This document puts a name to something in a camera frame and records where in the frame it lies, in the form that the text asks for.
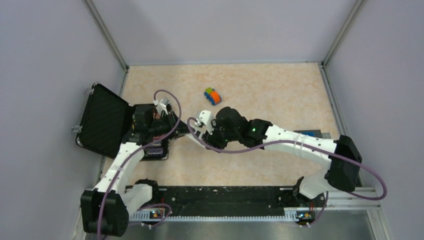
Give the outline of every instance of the gray wall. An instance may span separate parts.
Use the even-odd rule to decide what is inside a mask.
[[[423,239],[423,11],[422,0],[368,1],[328,67],[349,134],[387,183],[395,239]]]
[[[0,234],[65,240],[101,157],[75,145],[84,90],[123,71],[82,0],[0,3]]]
[[[129,65],[321,61],[356,0],[94,0]]]

